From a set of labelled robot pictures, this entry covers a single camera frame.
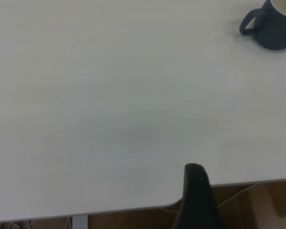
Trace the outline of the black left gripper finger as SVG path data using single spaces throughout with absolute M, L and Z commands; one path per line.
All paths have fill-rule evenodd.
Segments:
M 223 229 L 208 175 L 199 164 L 186 164 L 184 189 L 174 229 Z

